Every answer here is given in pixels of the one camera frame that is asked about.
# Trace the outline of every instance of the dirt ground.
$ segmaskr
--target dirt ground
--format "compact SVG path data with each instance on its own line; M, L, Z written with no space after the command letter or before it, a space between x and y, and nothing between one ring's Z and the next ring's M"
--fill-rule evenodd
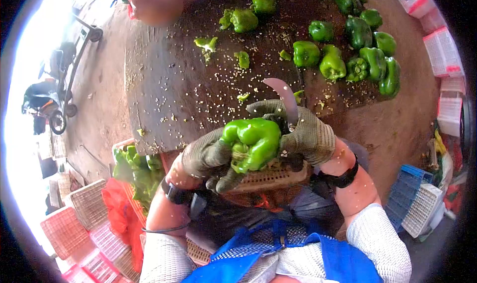
M104 5L108 7L111 1L106 0ZM385 202L400 166L421 165L421 154L437 115L439 85L432 74L419 21L408 16L397 0L370 0L366 7L379 10L385 22L380 31L391 33L397 41L395 57L402 66L401 91L393 100L322 120L338 136L368 149L370 174ZM88 183L107 177L108 171L80 145L108 165L114 162L112 145L131 137L123 87L124 46L130 27L126 6L118 3L111 17L98 25L104 37L99 43L89 43L81 59L73 85L79 112L69 119L66 130L68 160Z

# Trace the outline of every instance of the crate of green vegetables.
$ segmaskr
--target crate of green vegetables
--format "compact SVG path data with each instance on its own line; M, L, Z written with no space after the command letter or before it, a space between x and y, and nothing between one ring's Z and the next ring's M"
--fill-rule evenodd
M131 139L115 144L113 157L116 162L113 177L129 183L123 186L124 191L141 224L145 226L152 198L165 176L161 157L159 154L139 155Z

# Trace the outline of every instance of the blue plastic crate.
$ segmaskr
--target blue plastic crate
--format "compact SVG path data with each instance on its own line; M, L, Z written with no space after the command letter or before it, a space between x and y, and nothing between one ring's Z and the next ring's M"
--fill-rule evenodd
M401 223L411 207L421 183L430 183L434 176L411 165L402 165L396 182L391 187L385 212L397 232L403 230Z

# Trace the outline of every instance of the white arm sleeve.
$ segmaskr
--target white arm sleeve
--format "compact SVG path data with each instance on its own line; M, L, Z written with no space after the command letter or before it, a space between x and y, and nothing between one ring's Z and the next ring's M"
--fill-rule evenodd
M409 252L381 205L372 203L363 209L351 222L346 237L374 263L385 283L409 282Z
M187 249L165 234L147 233L140 283L179 283L194 270Z

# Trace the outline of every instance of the work glove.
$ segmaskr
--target work glove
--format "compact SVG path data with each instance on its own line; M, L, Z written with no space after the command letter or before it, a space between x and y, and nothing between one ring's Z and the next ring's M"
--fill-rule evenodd
M207 180L207 189L217 193L233 189L245 176L230 167L232 150L230 145L220 141L223 130L220 128L200 137L182 153L184 172L196 179Z
M252 117L263 117L287 129L285 106L281 100L258 101L247 106ZM328 161L335 150L335 135L330 125L324 124L315 114L304 107L298 107L296 128L280 139L279 154L282 158L302 155L312 166Z

